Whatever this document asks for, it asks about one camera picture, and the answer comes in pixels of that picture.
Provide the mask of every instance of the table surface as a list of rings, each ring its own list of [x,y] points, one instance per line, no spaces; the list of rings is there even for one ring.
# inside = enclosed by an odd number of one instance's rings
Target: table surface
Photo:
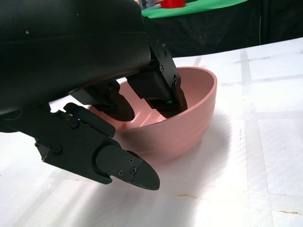
[[[303,38],[175,59],[217,75],[217,102],[203,140],[156,167],[156,192],[49,166],[32,138],[2,133],[0,226],[302,227],[302,62]]]

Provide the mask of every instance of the screw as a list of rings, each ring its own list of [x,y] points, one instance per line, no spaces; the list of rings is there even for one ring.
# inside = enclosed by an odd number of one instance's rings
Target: screw
[[[174,86],[175,86],[175,88],[177,88],[177,87],[178,87],[178,83],[177,83],[177,81],[176,81],[176,80],[174,80]]]
[[[134,174],[136,171],[137,171],[136,167],[132,167],[130,172],[131,174]]]
[[[71,128],[72,129],[76,129],[79,126],[79,122],[78,121],[74,121],[71,123]]]
[[[110,87],[110,88],[109,88],[109,92],[110,92],[110,93],[113,93],[113,92],[114,92],[114,88],[113,88],[113,87]]]
[[[57,146],[53,149],[54,154],[60,154],[62,152],[62,148],[60,146]]]

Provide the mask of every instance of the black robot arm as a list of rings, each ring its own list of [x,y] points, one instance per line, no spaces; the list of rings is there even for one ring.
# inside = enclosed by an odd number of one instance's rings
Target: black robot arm
[[[134,111],[119,94],[126,77],[163,116],[187,109],[165,45],[134,0],[0,2],[0,131],[36,139],[42,160],[100,183],[115,176],[157,190],[153,168],[113,140],[115,128],[83,107],[49,102],[68,94],[120,120]]]

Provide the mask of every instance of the red object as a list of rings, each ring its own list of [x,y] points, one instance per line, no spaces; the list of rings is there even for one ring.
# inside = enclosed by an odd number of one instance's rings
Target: red object
[[[166,9],[185,7],[185,0],[164,0],[161,2],[161,7]]]

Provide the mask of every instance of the pink bowl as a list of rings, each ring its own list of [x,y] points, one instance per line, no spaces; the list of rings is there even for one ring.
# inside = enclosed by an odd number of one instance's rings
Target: pink bowl
[[[181,88],[188,109],[165,119],[140,99],[127,82],[121,84],[124,95],[136,114],[131,122],[120,122],[89,107],[93,113],[116,128],[114,139],[123,149],[137,153],[150,164],[169,161],[194,147],[202,138],[214,113],[216,76],[202,68],[179,68]]]

